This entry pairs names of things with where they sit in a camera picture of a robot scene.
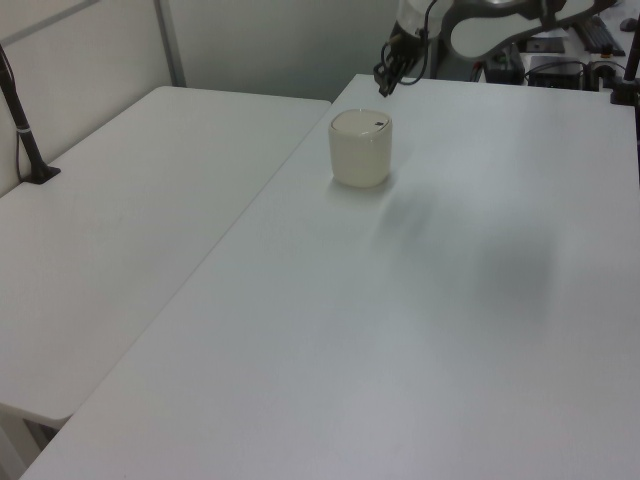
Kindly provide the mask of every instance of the computer keyboard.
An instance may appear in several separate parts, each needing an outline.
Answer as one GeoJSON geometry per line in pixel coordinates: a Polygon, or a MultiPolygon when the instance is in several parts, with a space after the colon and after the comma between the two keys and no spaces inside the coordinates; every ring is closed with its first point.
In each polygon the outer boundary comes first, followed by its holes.
{"type": "Polygon", "coordinates": [[[573,28],[584,43],[585,50],[590,53],[602,53],[604,48],[609,48],[615,57],[624,57],[625,52],[611,32],[598,16],[591,17],[573,24],[573,28]]]}

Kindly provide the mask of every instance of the wall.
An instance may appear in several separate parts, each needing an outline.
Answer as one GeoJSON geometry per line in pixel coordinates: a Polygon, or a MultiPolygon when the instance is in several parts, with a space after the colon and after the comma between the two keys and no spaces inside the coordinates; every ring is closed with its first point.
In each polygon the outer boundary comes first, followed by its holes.
{"type": "Polygon", "coordinates": [[[8,45],[25,32],[40,30],[43,23],[66,16],[65,12],[76,11],[94,0],[0,0],[0,42],[8,45]]]}
{"type": "MultiPolygon", "coordinates": [[[[101,0],[5,51],[47,162],[171,84],[153,0],[101,0]]],[[[0,196],[17,184],[14,149],[15,128],[1,99],[0,196]]]]}
{"type": "Polygon", "coordinates": [[[0,412],[0,480],[20,478],[39,454],[24,422],[0,412]]]}
{"type": "Polygon", "coordinates": [[[356,73],[372,72],[398,5],[397,0],[167,2],[189,87],[330,101],[356,73]]]}

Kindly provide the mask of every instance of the table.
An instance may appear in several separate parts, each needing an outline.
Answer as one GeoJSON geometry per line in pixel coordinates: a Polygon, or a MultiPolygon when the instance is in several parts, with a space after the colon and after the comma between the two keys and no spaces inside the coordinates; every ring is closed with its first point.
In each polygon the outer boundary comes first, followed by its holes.
{"type": "Polygon", "coordinates": [[[633,119],[357,76],[24,480],[637,478],[633,119]],[[370,190],[332,181],[356,107],[370,190]]]}
{"type": "Polygon", "coordinates": [[[60,426],[328,108],[160,88],[0,200],[0,409],[60,426]]]}

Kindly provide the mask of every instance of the cup lid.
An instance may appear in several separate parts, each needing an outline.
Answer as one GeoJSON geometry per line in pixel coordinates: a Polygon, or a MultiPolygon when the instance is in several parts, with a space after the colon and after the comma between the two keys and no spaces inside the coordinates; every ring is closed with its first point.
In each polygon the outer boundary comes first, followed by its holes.
{"type": "Polygon", "coordinates": [[[374,110],[347,110],[331,122],[334,130],[348,135],[369,135],[379,132],[391,123],[386,113],[374,110]]]}

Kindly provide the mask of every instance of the white panel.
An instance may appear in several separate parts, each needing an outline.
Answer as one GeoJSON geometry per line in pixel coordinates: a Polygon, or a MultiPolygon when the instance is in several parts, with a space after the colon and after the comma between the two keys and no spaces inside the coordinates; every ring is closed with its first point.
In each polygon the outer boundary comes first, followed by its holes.
{"type": "Polygon", "coordinates": [[[169,3],[189,87],[331,101],[380,61],[398,8],[396,0],[169,3]]]}
{"type": "Polygon", "coordinates": [[[578,15],[580,12],[584,12],[585,10],[593,7],[594,3],[595,2],[593,0],[571,0],[570,2],[567,2],[561,12],[556,14],[556,18],[558,20],[562,20],[564,18],[578,15]]]}
{"type": "Polygon", "coordinates": [[[0,39],[81,3],[82,0],[0,0],[0,39]]]}
{"type": "MultiPolygon", "coordinates": [[[[153,0],[102,0],[5,50],[47,162],[170,84],[153,0]]],[[[0,99],[0,195],[17,183],[14,132],[0,99]]]]}
{"type": "Polygon", "coordinates": [[[540,20],[527,20],[520,15],[502,18],[469,18],[451,32],[451,44],[458,55],[481,58],[505,39],[540,27],[540,20]]]}
{"type": "MultiPolygon", "coordinates": [[[[434,4],[429,12],[429,38],[440,35],[442,17],[449,10],[453,0],[440,0],[434,4]]],[[[411,34],[417,36],[417,32],[424,27],[424,15],[431,5],[431,0],[401,0],[398,5],[398,23],[411,34]]]]}

